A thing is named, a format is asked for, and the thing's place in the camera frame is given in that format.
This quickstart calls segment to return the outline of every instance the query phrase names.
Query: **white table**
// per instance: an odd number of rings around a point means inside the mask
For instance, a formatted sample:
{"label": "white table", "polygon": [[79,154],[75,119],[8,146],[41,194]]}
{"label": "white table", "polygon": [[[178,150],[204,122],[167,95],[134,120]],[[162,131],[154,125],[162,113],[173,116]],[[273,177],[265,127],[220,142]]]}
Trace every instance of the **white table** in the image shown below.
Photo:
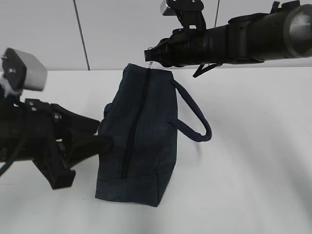
{"label": "white table", "polygon": [[[72,188],[52,191],[31,162],[0,178],[3,234],[310,234],[312,68],[175,71],[208,119],[213,139],[179,134],[178,160],[158,208],[94,198],[97,156],[75,167]],[[121,71],[50,72],[43,93],[100,120]],[[203,132],[179,98],[179,117]]]}

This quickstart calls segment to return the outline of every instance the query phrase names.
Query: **zipper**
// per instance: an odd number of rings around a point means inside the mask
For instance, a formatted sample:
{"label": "zipper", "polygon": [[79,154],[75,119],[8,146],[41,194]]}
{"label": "zipper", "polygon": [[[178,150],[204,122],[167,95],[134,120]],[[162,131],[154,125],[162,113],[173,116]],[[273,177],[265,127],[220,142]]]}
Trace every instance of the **zipper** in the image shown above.
{"label": "zipper", "polygon": [[128,176],[128,170],[129,170],[129,166],[130,166],[130,162],[131,162],[131,158],[133,154],[133,148],[134,148],[134,143],[135,143],[135,138],[136,138],[136,133],[137,133],[137,124],[145,106],[150,79],[151,79],[151,69],[148,68],[146,76],[145,76],[145,82],[144,82],[143,93],[142,93],[142,97],[140,101],[140,106],[136,113],[136,118],[133,121],[129,134],[128,134],[125,154],[124,154],[123,162],[121,166],[121,178],[127,178]]}

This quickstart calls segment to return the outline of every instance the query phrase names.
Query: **black mechanical arm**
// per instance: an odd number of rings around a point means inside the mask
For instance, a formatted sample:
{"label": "black mechanical arm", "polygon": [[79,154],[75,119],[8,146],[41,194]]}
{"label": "black mechanical arm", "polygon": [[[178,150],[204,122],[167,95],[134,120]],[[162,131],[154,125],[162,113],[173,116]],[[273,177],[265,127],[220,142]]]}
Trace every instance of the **black mechanical arm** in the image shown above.
{"label": "black mechanical arm", "polygon": [[312,4],[295,0],[279,5],[275,1],[270,13],[239,16],[206,29],[201,0],[164,0],[162,14],[177,16],[183,28],[146,50],[145,60],[163,67],[200,65],[194,74],[198,77],[224,63],[312,57]]}
{"label": "black mechanical arm", "polygon": [[42,91],[46,70],[32,55],[8,48],[0,79],[0,169],[31,160],[53,189],[71,187],[73,166],[108,152],[113,140],[95,136],[99,121],[76,115],[57,104],[37,99],[20,102],[23,89]]}

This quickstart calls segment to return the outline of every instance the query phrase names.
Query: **bag handle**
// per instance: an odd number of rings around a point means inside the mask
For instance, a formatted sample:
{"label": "bag handle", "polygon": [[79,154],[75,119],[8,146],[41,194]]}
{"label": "bag handle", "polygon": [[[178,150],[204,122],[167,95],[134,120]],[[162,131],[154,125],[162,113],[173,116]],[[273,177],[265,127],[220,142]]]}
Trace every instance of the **bag handle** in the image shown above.
{"label": "bag handle", "polygon": [[172,80],[172,84],[178,90],[183,100],[188,104],[188,106],[191,108],[194,114],[202,122],[202,124],[204,125],[206,129],[206,135],[202,136],[200,133],[195,132],[193,129],[191,129],[189,126],[187,126],[185,123],[183,123],[181,120],[177,118],[170,117],[168,119],[168,122],[193,141],[196,141],[196,142],[209,141],[212,138],[212,132],[211,132],[209,123],[205,119],[202,111],[200,110],[198,105],[195,103],[195,101],[192,99],[190,94],[186,91],[186,89],[182,87],[182,85],[180,85],[174,79]]}

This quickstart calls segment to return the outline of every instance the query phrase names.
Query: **fabric bag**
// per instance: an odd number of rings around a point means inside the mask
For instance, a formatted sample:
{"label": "fabric bag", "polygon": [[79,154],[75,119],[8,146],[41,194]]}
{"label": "fabric bag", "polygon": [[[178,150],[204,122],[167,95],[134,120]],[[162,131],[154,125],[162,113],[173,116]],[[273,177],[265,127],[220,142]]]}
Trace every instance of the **fabric bag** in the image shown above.
{"label": "fabric bag", "polygon": [[[177,118],[176,89],[206,135]],[[157,207],[176,164],[177,130],[196,142],[212,136],[201,110],[171,72],[129,64],[98,131],[114,139],[114,148],[99,156],[96,198]]]}

